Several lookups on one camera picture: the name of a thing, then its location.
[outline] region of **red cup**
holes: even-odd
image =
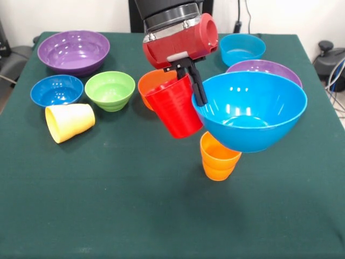
[[[203,127],[193,107],[192,94],[191,80],[186,74],[180,80],[172,79],[145,95],[174,138],[191,136]]]

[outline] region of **large blue bowl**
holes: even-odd
[[[220,41],[222,60],[227,66],[245,60],[260,59],[265,51],[264,41],[250,34],[234,33]]]
[[[307,107],[304,91],[289,79],[265,72],[230,72],[206,80],[208,103],[193,106],[204,127],[225,147],[244,153],[265,150],[283,138]]]
[[[83,90],[84,85],[78,78],[59,74],[37,82],[31,89],[30,97],[35,104],[45,108],[50,105],[76,103]]]

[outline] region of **yellow cup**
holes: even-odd
[[[208,131],[200,139],[200,150],[205,173],[213,181],[227,179],[242,155],[224,147]]]
[[[89,104],[48,106],[45,119],[50,134],[58,144],[95,125],[95,115]]]

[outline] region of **white wall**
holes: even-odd
[[[310,59],[318,42],[331,40],[345,46],[345,0],[247,0],[251,33],[297,34]],[[87,29],[129,32],[127,0],[0,0],[0,19],[11,46],[32,45],[42,31]],[[237,0],[215,0],[213,17],[218,31],[233,30]],[[248,14],[241,0],[242,32]]]

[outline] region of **black chair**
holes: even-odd
[[[135,0],[128,0],[130,31],[144,33],[144,24],[141,20],[139,11],[136,7]],[[202,13],[213,13],[213,0],[204,0]]]

